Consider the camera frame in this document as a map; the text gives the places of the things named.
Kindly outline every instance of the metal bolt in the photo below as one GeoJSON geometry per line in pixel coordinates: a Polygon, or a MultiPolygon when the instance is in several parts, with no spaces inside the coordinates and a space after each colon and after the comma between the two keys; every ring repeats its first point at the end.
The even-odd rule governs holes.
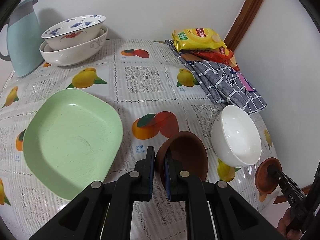
{"type": "Polygon", "coordinates": [[[189,177],[189,175],[190,175],[190,173],[188,171],[180,171],[179,174],[180,174],[181,177],[184,177],[184,178],[185,177],[189,177]]]}
{"type": "Polygon", "coordinates": [[[225,188],[227,186],[228,186],[228,184],[225,181],[223,181],[223,180],[218,181],[218,187],[225,188]]]}
{"type": "Polygon", "coordinates": [[[139,172],[137,172],[137,171],[131,171],[131,172],[129,173],[129,175],[130,175],[131,178],[136,178],[136,177],[139,176],[139,172]]]}
{"type": "Polygon", "coordinates": [[[101,182],[100,181],[94,181],[91,183],[91,187],[92,188],[99,188],[101,186],[101,182]]]}

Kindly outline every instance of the human hand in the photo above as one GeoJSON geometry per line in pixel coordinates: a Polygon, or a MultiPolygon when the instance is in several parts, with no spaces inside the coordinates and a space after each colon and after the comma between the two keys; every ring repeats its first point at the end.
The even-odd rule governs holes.
{"type": "Polygon", "coordinates": [[[287,240],[299,240],[302,236],[300,230],[290,230],[288,234],[286,233],[286,228],[291,222],[291,208],[288,208],[283,215],[283,218],[279,220],[277,230],[283,235],[287,240]]]}

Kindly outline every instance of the brown bowl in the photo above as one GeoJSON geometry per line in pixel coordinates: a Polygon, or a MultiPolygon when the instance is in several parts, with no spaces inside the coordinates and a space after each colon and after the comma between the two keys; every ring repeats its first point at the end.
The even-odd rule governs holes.
{"type": "Polygon", "coordinates": [[[155,170],[160,173],[162,185],[165,188],[164,157],[170,147],[172,158],[182,162],[183,168],[205,181],[208,173],[208,156],[202,141],[193,133],[181,131],[159,148],[155,158],[155,170]]]}
{"type": "Polygon", "coordinates": [[[256,171],[254,182],[258,191],[262,194],[271,194],[278,186],[278,182],[269,176],[267,171],[268,166],[272,164],[282,171],[281,164],[276,158],[266,159],[256,171]]]}

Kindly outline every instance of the chip bag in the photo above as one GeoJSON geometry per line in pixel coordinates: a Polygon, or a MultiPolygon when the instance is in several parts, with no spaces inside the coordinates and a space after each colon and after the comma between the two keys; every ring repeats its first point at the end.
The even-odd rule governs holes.
{"type": "Polygon", "coordinates": [[[200,57],[205,60],[214,61],[218,63],[222,63],[232,67],[236,71],[240,71],[240,68],[236,62],[236,57],[233,52],[224,47],[216,48],[213,51],[199,51],[199,50],[192,50],[188,51],[197,57],[200,57]]]}
{"type": "Polygon", "coordinates": [[[227,46],[219,34],[208,28],[175,30],[172,33],[173,44],[179,52],[182,49],[216,49],[227,46]]]}

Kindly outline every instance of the stacked bowl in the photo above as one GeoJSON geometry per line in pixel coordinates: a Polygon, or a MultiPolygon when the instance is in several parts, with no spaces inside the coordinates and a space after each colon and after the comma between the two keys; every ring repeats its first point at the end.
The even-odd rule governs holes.
{"type": "Polygon", "coordinates": [[[105,19],[102,15],[86,15],[52,26],[41,35],[42,57],[51,65],[69,66],[93,56],[106,41],[105,19]]]}

